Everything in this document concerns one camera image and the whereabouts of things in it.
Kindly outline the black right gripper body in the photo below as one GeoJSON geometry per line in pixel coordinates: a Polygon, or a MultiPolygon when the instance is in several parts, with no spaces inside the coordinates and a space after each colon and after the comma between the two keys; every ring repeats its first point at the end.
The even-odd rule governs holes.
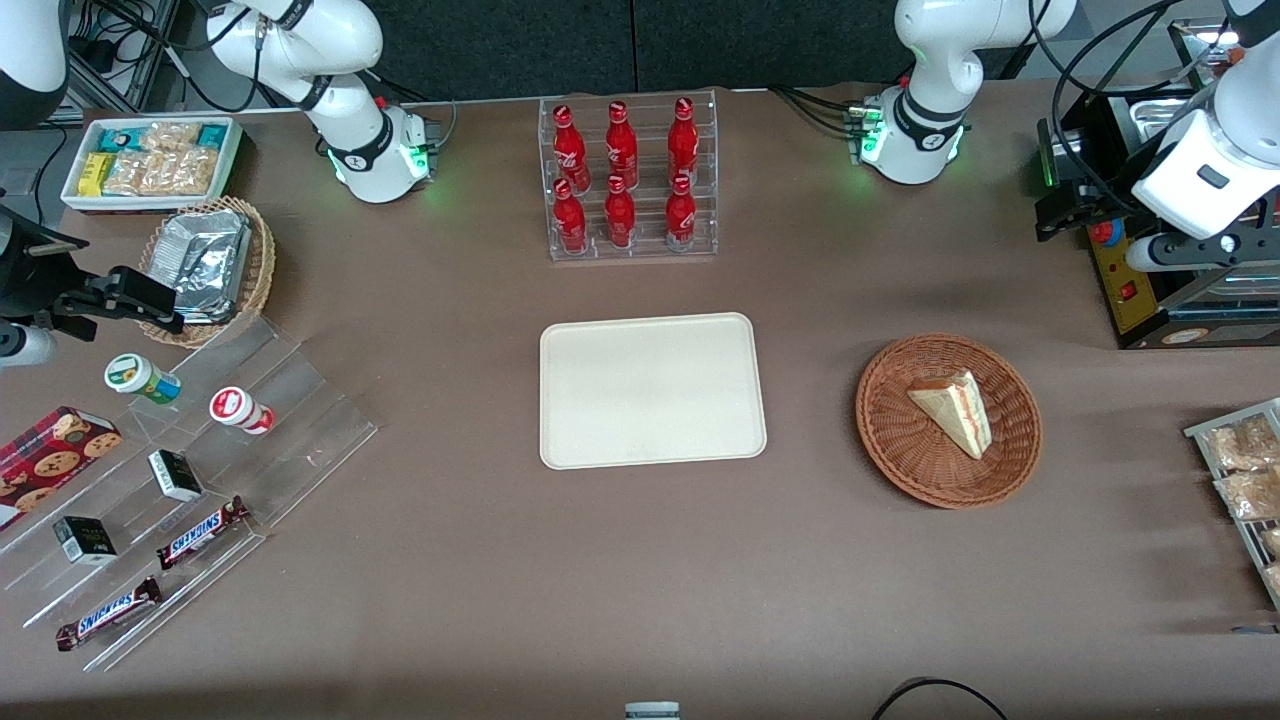
{"type": "Polygon", "coordinates": [[[1,315],[20,325],[93,325],[83,311],[61,306],[93,275],[70,255],[90,242],[49,229],[3,206],[1,315]]]}

